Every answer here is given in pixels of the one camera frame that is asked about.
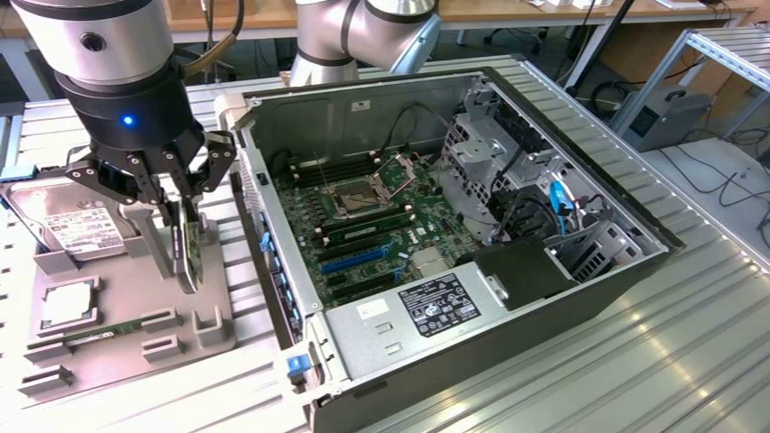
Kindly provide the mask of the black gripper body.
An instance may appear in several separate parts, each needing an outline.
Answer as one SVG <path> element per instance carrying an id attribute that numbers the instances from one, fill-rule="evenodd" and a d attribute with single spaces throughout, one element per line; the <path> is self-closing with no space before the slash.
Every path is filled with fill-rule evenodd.
<path id="1" fill-rule="evenodd" d="M 119 169 L 143 153 L 154 175 L 167 173 L 162 149 L 186 131 L 203 131 L 190 106 L 178 62 L 121 85 L 97 85 L 57 73 L 57 81 L 91 137 L 91 153 Z"/>

